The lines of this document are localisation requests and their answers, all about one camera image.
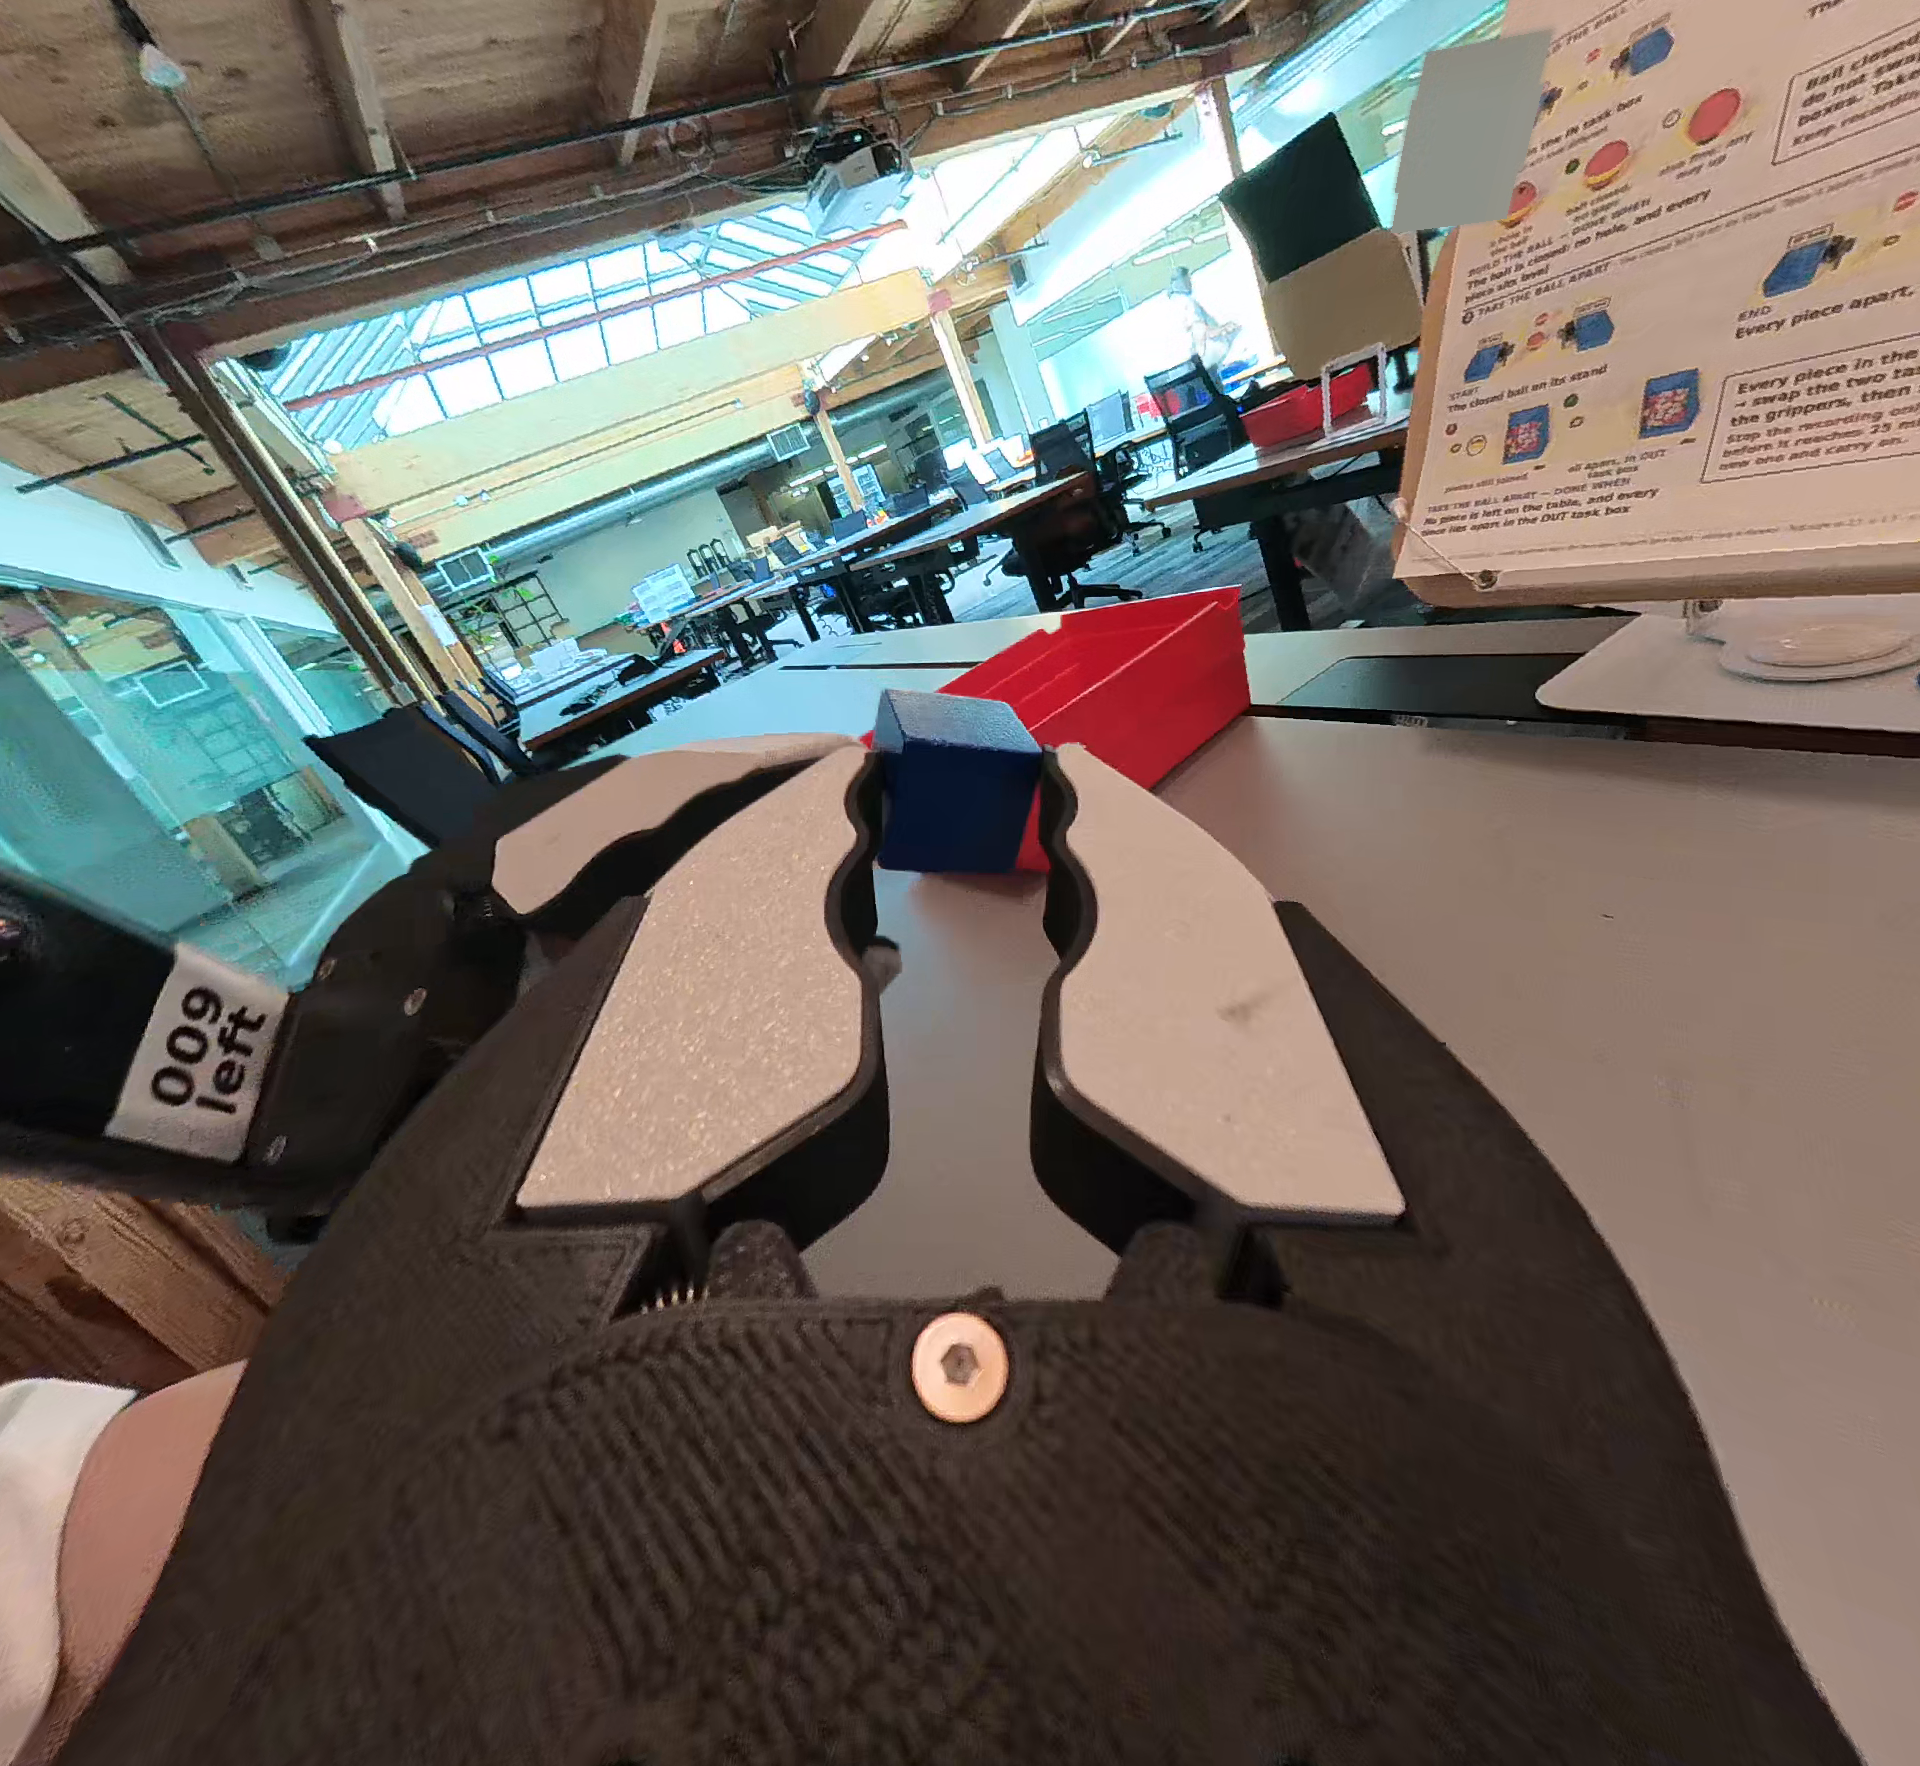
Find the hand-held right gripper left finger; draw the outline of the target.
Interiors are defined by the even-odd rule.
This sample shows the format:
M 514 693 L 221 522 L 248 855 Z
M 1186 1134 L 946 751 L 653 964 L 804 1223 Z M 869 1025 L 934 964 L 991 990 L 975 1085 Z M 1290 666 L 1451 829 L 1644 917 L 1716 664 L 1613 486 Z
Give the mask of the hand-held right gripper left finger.
M 648 1218 L 683 1248 L 769 1220 L 807 1248 L 874 1195 L 879 782 L 871 746 L 829 753 L 634 896 L 517 1183 L 523 1216 Z

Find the wooden pillar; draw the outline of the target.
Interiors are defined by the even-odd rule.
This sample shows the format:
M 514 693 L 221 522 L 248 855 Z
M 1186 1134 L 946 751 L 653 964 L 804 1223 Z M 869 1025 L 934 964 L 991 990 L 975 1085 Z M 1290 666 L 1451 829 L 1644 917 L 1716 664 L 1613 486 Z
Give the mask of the wooden pillar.
M 3 1379 L 138 1395 L 242 1361 L 287 1270 L 224 1211 L 3 1177 Z

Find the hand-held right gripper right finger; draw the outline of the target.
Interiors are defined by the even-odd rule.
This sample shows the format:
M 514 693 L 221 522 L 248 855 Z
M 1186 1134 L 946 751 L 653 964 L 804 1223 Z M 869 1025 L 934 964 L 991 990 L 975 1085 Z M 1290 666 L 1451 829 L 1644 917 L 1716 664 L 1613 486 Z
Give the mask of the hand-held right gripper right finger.
M 1034 1175 L 1097 1240 L 1378 1229 L 1403 1185 L 1275 898 L 1087 746 L 1048 753 Z

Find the long office desk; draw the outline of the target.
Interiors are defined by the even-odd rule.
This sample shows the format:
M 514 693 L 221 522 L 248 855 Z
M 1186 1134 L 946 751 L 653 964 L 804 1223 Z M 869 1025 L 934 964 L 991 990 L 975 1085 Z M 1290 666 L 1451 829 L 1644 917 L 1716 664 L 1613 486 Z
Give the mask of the long office desk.
M 807 623 L 813 613 L 804 596 L 828 587 L 853 633 L 946 625 L 951 623 L 946 597 L 951 551 L 988 538 L 1019 540 L 1050 491 L 1048 485 L 1034 482 L 951 512 L 928 507 L 928 520 L 901 520 L 890 535 L 865 540 L 845 558 L 819 555 L 804 565 L 793 586 L 793 606 Z

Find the instruction sheet on board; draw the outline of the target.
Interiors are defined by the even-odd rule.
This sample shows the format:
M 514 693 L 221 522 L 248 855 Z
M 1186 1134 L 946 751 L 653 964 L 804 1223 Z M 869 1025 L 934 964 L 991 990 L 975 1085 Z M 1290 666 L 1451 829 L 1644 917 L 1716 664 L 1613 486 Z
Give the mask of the instruction sheet on board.
M 1608 565 L 1598 569 L 1517 573 L 1463 569 L 1440 551 L 1419 514 L 1422 512 L 1422 464 L 1435 453 L 1435 385 L 1440 377 L 1438 348 L 1454 297 L 1455 242 L 1463 227 L 1454 227 L 1429 266 L 1429 297 L 1419 340 L 1419 375 L 1414 380 L 1408 434 L 1403 444 L 1403 480 L 1396 497 L 1396 574 L 1438 608 L 1485 613 L 1513 610 L 1533 603 L 1620 606 L 1634 601 L 1671 603 L 1687 597 L 1836 597 L 1836 596 L 1907 596 L 1918 589 L 1918 545 L 1878 543 L 1849 549 L 1774 549 L 1745 555 L 1713 555 L 1706 559 L 1663 559 L 1653 565 Z

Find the red plastic bin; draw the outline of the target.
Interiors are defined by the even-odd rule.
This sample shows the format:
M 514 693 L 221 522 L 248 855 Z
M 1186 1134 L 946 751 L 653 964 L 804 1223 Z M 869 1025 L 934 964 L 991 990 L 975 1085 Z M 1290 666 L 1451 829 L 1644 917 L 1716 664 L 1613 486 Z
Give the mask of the red plastic bin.
M 946 690 L 1001 699 L 1040 744 L 1086 744 L 1154 787 L 1250 708 L 1238 589 L 1060 613 Z
M 1379 362 L 1368 357 L 1326 367 L 1320 377 L 1255 385 L 1237 410 L 1250 444 L 1286 448 L 1369 418 L 1378 405 Z

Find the white wood-edged table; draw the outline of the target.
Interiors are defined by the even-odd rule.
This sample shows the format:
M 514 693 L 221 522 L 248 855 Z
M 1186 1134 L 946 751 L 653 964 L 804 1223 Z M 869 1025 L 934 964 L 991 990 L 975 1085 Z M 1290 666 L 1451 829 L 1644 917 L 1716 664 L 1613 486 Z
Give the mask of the white wood-edged table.
M 1578 610 L 1552 620 L 1511 613 L 1449 625 L 1260 630 L 1243 637 L 1250 712 L 1271 714 L 1299 685 L 1354 656 L 1580 652 L 1599 645 L 1628 613 Z M 778 664 L 655 715 L 610 746 L 634 757 L 664 746 L 759 733 L 865 733 L 886 688 L 934 690 L 1026 636 L 1060 630 L 1062 617 L 1006 617 L 934 628 L 928 642 L 893 633 L 874 651 L 836 649 L 837 664 Z

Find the grey ceiling heater unit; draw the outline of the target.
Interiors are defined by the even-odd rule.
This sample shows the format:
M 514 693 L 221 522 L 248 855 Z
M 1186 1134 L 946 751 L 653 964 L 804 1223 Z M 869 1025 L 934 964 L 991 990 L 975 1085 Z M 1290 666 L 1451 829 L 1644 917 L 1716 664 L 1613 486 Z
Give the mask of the grey ceiling heater unit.
M 814 236 L 875 227 L 910 189 L 901 147 L 869 128 L 819 138 L 804 164 L 802 210 Z

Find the black office chair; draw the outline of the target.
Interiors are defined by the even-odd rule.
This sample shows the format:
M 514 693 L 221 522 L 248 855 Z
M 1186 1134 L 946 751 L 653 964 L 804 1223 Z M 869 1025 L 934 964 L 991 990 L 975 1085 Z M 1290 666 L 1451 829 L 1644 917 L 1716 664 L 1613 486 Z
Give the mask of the black office chair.
M 1099 555 L 1135 540 L 1126 497 L 1127 453 L 1099 453 L 1097 434 L 1096 410 L 1083 408 L 1031 439 L 1038 482 L 1051 491 L 1024 529 L 1019 551 L 1045 613 L 1080 610 L 1087 601 L 1144 601 L 1131 583 L 1086 579 Z
M 1237 401 L 1200 357 L 1150 371 L 1144 387 L 1161 413 L 1174 480 L 1188 480 L 1250 446 Z
M 509 776 L 486 746 L 422 700 L 339 733 L 305 733 L 303 744 L 354 797 L 426 848 L 504 834 L 547 809 L 533 782 Z

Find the small dark blue object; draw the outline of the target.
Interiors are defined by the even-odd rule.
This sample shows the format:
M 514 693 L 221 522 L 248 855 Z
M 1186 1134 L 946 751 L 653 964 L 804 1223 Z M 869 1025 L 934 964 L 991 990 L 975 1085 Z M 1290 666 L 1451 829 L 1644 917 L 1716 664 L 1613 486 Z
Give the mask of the small dark blue object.
M 1019 867 L 1043 746 L 1004 699 L 886 688 L 874 751 L 884 776 L 879 867 L 954 874 Z

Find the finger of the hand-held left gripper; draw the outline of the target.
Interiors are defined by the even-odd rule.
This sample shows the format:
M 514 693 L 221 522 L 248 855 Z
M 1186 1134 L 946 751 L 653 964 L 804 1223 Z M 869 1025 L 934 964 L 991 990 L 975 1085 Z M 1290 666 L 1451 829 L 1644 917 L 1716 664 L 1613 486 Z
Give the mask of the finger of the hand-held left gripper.
M 493 896 L 517 917 L 599 917 L 648 892 L 741 809 L 845 733 L 758 733 L 636 753 L 547 805 L 493 848 Z

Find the printed instruction sheet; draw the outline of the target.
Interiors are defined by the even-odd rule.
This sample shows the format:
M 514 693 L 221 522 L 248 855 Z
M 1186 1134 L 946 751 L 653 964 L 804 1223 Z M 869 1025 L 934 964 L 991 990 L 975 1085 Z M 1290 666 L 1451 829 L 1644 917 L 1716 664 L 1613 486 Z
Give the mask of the printed instruction sheet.
M 1474 569 L 1918 545 L 1918 0 L 1506 0 L 1420 528 Z

